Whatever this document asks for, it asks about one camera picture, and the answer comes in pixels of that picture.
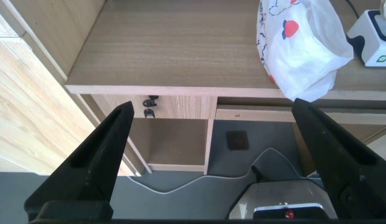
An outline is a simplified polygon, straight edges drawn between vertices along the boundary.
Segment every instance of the white plastic bag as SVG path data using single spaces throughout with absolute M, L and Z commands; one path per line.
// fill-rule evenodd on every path
M 257 48 L 269 76 L 290 100 L 315 101 L 354 58 L 329 0 L 261 0 Z

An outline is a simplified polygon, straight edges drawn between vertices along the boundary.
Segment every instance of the wooden cabinet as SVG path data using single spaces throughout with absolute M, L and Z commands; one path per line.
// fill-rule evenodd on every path
M 132 101 L 135 111 L 129 143 L 146 170 L 207 172 L 212 120 L 217 97 L 159 96 L 156 115 L 146 119 L 143 101 L 149 96 L 93 95 L 105 115 L 118 105 Z
M 144 118 L 143 101 L 146 95 L 92 95 L 104 114 L 109 114 L 118 105 L 132 101 L 135 118 Z M 159 96 L 155 100 L 157 106 L 150 107 L 156 118 L 172 119 L 213 119 L 217 106 L 214 96 Z

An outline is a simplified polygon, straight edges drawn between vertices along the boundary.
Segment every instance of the red heart print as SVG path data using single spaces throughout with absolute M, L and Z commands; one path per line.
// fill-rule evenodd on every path
M 292 37 L 297 32 L 299 28 L 298 23 L 295 21 L 287 21 L 285 25 L 286 37 Z

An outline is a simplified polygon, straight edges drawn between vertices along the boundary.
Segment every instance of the light wooden panel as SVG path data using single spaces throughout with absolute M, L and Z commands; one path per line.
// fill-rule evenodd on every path
M 28 172 L 28 170 L 0 157 L 0 172 Z
M 135 118 L 144 118 L 143 101 L 149 96 L 136 95 L 92 95 L 105 114 L 118 105 L 132 101 Z M 156 118 L 214 119 L 217 97 L 214 96 L 160 96 L 157 106 L 152 107 Z
M 3 0 L 26 31 L 47 49 L 66 75 L 105 0 Z
M 22 39 L 0 41 L 0 157 L 48 175 L 92 130 Z
M 341 124 L 384 124 L 386 110 L 321 109 Z M 237 121 L 295 122 L 289 107 L 219 105 L 215 119 Z
M 0 0 L 0 37 L 20 37 L 24 30 L 21 29 L 21 26 L 17 24 L 15 19 L 9 19 L 7 15 L 10 15 L 10 12 Z
M 22 31 L 17 33 L 64 86 L 103 3 L 104 0 L 0 0 L 0 6 L 4 6 L 0 13 L 13 29 L 17 31 L 20 27 Z M 103 120 L 101 111 L 91 97 L 69 95 L 95 126 Z
M 212 140 L 212 130 L 214 129 L 214 121 L 212 119 L 207 121 L 207 127 L 205 127 L 205 158 L 204 158 L 204 175 L 208 173 L 208 166 L 210 162 L 210 150 Z
M 345 1 L 332 3 L 347 31 L 356 20 L 352 9 Z M 258 5 L 259 0 L 109 1 L 67 87 L 74 93 L 284 98 L 255 46 Z M 355 57 L 324 98 L 386 100 L 386 68 L 375 73 Z

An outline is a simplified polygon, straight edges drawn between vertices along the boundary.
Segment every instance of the wood grain surface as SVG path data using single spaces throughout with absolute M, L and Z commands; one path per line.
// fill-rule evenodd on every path
M 143 101 L 146 95 L 92 95 L 105 114 L 110 113 L 118 105 L 131 101 L 135 111 L 135 118 L 144 118 Z M 157 106 L 150 109 L 156 118 L 174 119 L 214 119 L 217 109 L 217 97 L 214 96 L 159 96 L 155 100 Z
M 77 58 L 104 0 L 0 0 L 1 12 L 13 28 L 22 27 L 23 39 L 52 76 L 62 85 Z M 103 115 L 88 95 L 70 97 L 97 126 Z
M 105 0 L 4 0 L 26 31 L 36 36 L 66 75 L 71 70 Z
M 212 130 L 214 129 L 214 121 L 212 119 L 207 121 L 207 127 L 205 127 L 205 157 L 204 157 L 204 175 L 208 174 L 208 166 L 210 164 L 210 151 Z
M 0 157 L 51 174 L 93 125 L 20 38 L 0 41 Z
M 203 119 L 135 118 L 129 136 L 149 172 L 203 172 L 206 129 Z
M 386 110 L 322 109 L 341 124 L 386 125 Z M 295 122 L 290 107 L 281 106 L 227 106 L 218 105 L 215 119 L 237 121 Z
M 258 3 L 109 1 L 67 87 L 75 93 L 284 98 L 259 60 Z M 352 9 L 345 1 L 332 3 L 347 31 L 356 20 Z M 386 100 L 386 68 L 364 67 L 355 57 L 324 98 Z

